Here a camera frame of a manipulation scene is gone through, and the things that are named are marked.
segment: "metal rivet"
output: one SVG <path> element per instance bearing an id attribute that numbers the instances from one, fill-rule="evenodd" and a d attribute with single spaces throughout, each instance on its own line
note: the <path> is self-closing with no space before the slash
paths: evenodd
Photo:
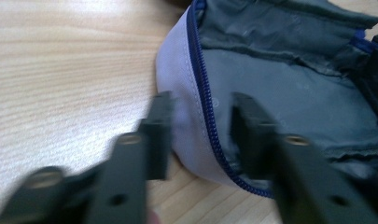
<path id="1" fill-rule="evenodd" d="M 62 179 L 63 175 L 60 172 L 45 172 L 32 175 L 25 186 L 28 189 L 43 189 L 58 184 Z"/>
<path id="2" fill-rule="evenodd" d="M 142 138 L 139 135 L 124 135 L 119 138 L 119 143 L 123 145 L 131 145 L 139 143 Z"/>
<path id="3" fill-rule="evenodd" d="M 285 138 L 285 141 L 291 145 L 306 147 L 310 143 L 303 137 L 297 135 L 290 135 Z"/>

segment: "fabric bag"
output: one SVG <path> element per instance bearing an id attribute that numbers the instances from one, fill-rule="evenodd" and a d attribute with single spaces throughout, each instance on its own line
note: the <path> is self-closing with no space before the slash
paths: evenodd
<path id="1" fill-rule="evenodd" d="M 241 172 L 231 142 L 238 91 L 333 165 L 378 170 L 378 36 L 364 39 L 377 22 L 324 0 L 193 1 L 156 61 L 158 91 L 176 98 L 179 159 L 200 177 L 271 195 L 268 181 Z"/>

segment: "zipper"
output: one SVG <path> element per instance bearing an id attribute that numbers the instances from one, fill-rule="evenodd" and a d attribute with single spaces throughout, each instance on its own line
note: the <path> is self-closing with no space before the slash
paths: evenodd
<path id="1" fill-rule="evenodd" d="M 197 20 L 195 12 L 198 9 L 204 9 L 204 0 L 194 0 L 188 11 L 187 29 L 189 38 L 189 53 L 194 72 L 195 80 L 197 82 L 198 92 L 200 94 L 201 105 L 203 108 L 203 116 L 205 120 L 206 130 L 208 132 L 209 140 L 212 150 L 215 154 L 217 162 L 222 167 L 227 176 L 239 187 L 259 196 L 271 198 L 272 194 L 268 190 L 257 189 L 246 183 L 238 174 L 236 174 L 230 167 L 217 135 L 217 127 L 215 122 L 215 114 L 212 105 L 212 95 L 209 86 L 208 76 L 206 74 L 205 62 L 203 61 L 203 52 L 200 44 L 200 36 L 197 29 Z"/>

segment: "wood grain surface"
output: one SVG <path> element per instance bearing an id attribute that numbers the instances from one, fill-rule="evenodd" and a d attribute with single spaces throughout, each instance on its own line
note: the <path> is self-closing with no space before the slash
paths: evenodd
<path id="1" fill-rule="evenodd" d="M 378 16 L 376 0 L 334 0 Z M 82 172 L 134 130 L 155 89 L 155 56 L 180 0 L 0 1 L 0 207 L 47 165 Z M 369 35 L 378 34 L 378 25 Z M 279 223 L 273 201 L 190 174 L 148 184 L 162 223 Z"/>

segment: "gray fabric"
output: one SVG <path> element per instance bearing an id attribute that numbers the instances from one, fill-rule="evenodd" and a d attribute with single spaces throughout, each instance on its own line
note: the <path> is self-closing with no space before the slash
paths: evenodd
<path id="1" fill-rule="evenodd" d="M 356 28 L 378 19 L 323 0 L 208 1 L 198 16 L 218 137 L 237 173 L 229 135 L 234 91 L 264 106 L 280 133 L 310 138 L 331 160 L 378 157 L 377 118 L 345 77 L 368 59 L 349 45 Z M 250 183 L 268 188 L 265 181 Z"/>

